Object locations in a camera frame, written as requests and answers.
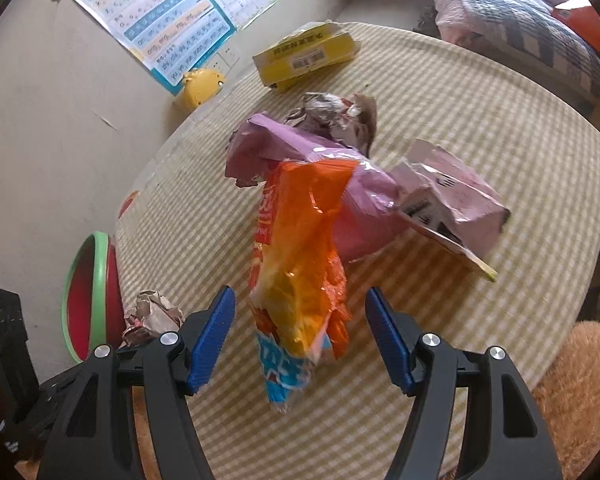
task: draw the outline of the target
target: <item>yellow box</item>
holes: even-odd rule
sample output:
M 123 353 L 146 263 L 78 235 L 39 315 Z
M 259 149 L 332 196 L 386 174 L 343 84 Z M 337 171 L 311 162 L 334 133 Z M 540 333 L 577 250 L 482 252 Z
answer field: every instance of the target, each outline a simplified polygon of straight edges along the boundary
M 253 56 L 253 62 L 264 86 L 283 89 L 308 72 L 350 61 L 358 48 L 339 24 L 327 22 L 285 38 Z

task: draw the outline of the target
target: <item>white wall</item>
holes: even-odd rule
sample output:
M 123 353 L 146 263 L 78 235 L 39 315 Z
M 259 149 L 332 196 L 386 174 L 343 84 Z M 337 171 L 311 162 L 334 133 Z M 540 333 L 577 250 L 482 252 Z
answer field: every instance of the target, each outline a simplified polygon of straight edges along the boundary
M 231 46 L 242 59 L 347 0 L 280 0 Z M 45 379 L 72 364 L 59 302 L 84 238 L 110 234 L 124 194 L 184 117 L 71 0 L 13 0 L 0 18 L 0 287 L 17 292 Z M 106 124 L 105 118 L 112 126 Z

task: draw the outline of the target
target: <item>blue gripper pad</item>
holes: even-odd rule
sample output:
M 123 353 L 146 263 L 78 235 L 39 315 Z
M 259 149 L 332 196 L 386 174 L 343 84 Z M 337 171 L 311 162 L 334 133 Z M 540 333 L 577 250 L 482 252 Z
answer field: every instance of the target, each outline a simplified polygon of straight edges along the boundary
M 234 321 L 234 292 L 228 286 L 225 287 L 218 293 L 208 310 L 204 311 L 204 314 L 208 315 L 208 321 L 191 351 L 189 376 L 187 377 L 187 390 L 191 394 L 197 393 L 202 386 L 207 384 L 214 371 L 222 345 L 229 333 L 231 323 Z
M 410 370 L 410 352 L 394 323 L 393 309 L 376 288 L 366 294 L 365 314 L 391 382 L 404 394 L 408 393 L 415 386 Z

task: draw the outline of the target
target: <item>orange box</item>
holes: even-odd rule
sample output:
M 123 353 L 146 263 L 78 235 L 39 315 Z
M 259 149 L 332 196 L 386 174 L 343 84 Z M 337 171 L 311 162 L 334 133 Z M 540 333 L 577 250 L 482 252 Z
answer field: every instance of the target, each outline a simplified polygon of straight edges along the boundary
M 589 0 L 569 0 L 555 6 L 551 15 L 600 53 L 600 16 Z

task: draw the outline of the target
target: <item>table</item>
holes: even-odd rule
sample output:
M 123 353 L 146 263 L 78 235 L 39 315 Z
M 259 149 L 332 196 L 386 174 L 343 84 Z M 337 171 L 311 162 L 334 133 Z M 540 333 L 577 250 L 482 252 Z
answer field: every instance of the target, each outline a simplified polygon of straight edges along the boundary
M 232 286 L 238 313 L 211 382 L 189 403 L 219 480 L 383 478 L 410 399 L 391 386 L 363 314 L 382 287 L 456 348 L 499 344 L 529 387 L 554 359 L 582 304 L 600 248 L 600 134 L 530 80 L 451 44 L 393 28 L 347 25 L 362 42 L 353 62 L 316 73 L 285 94 L 256 73 L 192 119 L 119 220 L 123 303 L 156 288 L 187 314 Z M 260 189 L 223 177 L 229 135 L 248 115 L 281 119 L 303 91 L 378 99 L 372 158 L 385 169 L 410 139 L 442 145 L 504 197 L 512 216 L 487 258 L 496 283 L 467 272 L 434 242 L 407 232 L 347 266 L 353 314 L 347 356 L 319 367 L 287 415 L 273 412 L 246 304 Z M 458 459 L 466 397 L 459 394 L 443 471 Z

